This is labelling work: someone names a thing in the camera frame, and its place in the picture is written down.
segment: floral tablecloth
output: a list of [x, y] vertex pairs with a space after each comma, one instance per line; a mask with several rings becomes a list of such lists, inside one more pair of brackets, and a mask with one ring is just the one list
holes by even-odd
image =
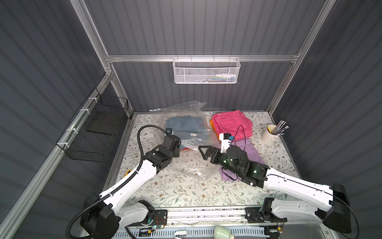
[[[213, 114], [205, 114], [207, 121]], [[245, 112], [244, 115], [253, 123], [253, 135], [250, 138], [267, 165], [280, 172], [298, 177], [296, 170], [280, 140], [272, 146], [261, 142], [260, 137], [264, 127], [272, 124], [267, 112]], [[120, 180], [129, 169], [133, 169], [139, 162], [140, 153], [137, 143], [137, 132], [141, 126], [158, 124], [158, 114], [138, 114], [126, 148], [126, 153], [119, 171]], [[141, 133], [141, 143], [146, 153], [156, 146], [154, 129], [146, 128]], [[212, 167], [208, 161], [201, 159], [200, 153], [193, 150], [181, 150], [179, 158], [174, 158], [177, 163], [184, 162], [185, 168]], [[296, 198], [267, 188], [251, 187], [240, 181], [222, 180], [217, 171], [212, 177], [199, 181], [193, 177], [185, 176], [186, 171], [176, 172], [165, 168], [155, 177], [142, 185], [125, 203], [132, 205], [139, 200], [146, 200], [154, 207], [183, 207], [183, 206], [229, 206], [229, 205], [254, 205], [262, 204], [265, 197], [275, 197], [281, 200], [297, 200]]]

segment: pink folded cloth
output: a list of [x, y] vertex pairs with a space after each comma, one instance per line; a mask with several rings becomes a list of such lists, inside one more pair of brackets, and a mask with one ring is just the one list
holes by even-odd
[[[245, 132], [245, 137], [249, 138], [252, 136], [252, 122], [244, 116], [240, 110], [218, 113], [212, 116], [212, 121], [216, 133], [230, 133], [235, 136], [239, 125], [242, 125]], [[235, 140], [244, 139], [243, 129], [240, 127]]]

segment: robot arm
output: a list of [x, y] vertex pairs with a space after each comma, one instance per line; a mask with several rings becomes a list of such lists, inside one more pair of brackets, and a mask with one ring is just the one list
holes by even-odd
[[[179, 157], [181, 140], [166, 129], [163, 144], [147, 152], [141, 159], [141, 167], [137, 166], [114, 186], [99, 195], [85, 200], [84, 209], [69, 223], [66, 237], [78, 239], [70, 234], [71, 226], [81, 217], [80, 225], [90, 234], [81, 239], [109, 239], [119, 228], [132, 223], [149, 224], [154, 216], [154, 207], [141, 200], [137, 204], [123, 208], [123, 204], [146, 181], [164, 169], [173, 157]], [[265, 198], [260, 210], [248, 211], [246, 218], [254, 223], [287, 221], [287, 218], [314, 219], [338, 232], [350, 233], [350, 208], [345, 188], [340, 184], [333, 187], [317, 185], [297, 179], [261, 163], [251, 162], [247, 153], [237, 146], [231, 146], [230, 134], [220, 134], [222, 148], [200, 146], [204, 160], [235, 173], [241, 181], [257, 187], [279, 190], [305, 200], [280, 201]]]
[[278, 222], [287, 218], [318, 220], [330, 229], [342, 233], [351, 232], [350, 207], [345, 188], [335, 183], [333, 187], [297, 179], [269, 166], [248, 159], [247, 153], [231, 145], [229, 133], [219, 135], [222, 148], [199, 146], [204, 160], [210, 158], [237, 175], [251, 186], [266, 187], [292, 195], [302, 201], [281, 201], [265, 198], [260, 211], [248, 212], [246, 218], [251, 222]]
[[[167, 167], [173, 157], [179, 157], [180, 144], [181, 140], [179, 137], [167, 134], [162, 145], [157, 146], [158, 150], [154, 148], [145, 154], [142, 166], [139, 170], [138, 166], [135, 167], [134, 170], [123, 177], [114, 186], [99, 195], [89, 197], [85, 201], [84, 209], [99, 198], [109, 195], [101, 204], [81, 216], [80, 225], [92, 238], [112, 238], [119, 228], [124, 228], [137, 222], [149, 224], [152, 221], [154, 207], [144, 200], [139, 201], [133, 206], [121, 208], [126, 200], [128, 200], [139, 187]], [[112, 194], [112, 192], [120, 186], [122, 186], [122, 188]]]

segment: white cup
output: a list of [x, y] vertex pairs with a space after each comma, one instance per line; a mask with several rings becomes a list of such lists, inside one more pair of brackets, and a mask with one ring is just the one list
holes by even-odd
[[[272, 132], [276, 126], [275, 125], [267, 125], [267, 127]], [[261, 136], [261, 141], [266, 145], [272, 145], [274, 141], [278, 140], [278, 135], [273, 135], [268, 132], [267, 128], [265, 128], [265, 131], [263, 135]]]

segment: white wire mesh basket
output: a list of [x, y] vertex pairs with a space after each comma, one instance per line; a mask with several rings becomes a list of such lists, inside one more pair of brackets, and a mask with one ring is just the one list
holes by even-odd
[[238, 80], [239, 58], [188, 57], [174, 58], [176, 84], [235, 84]]

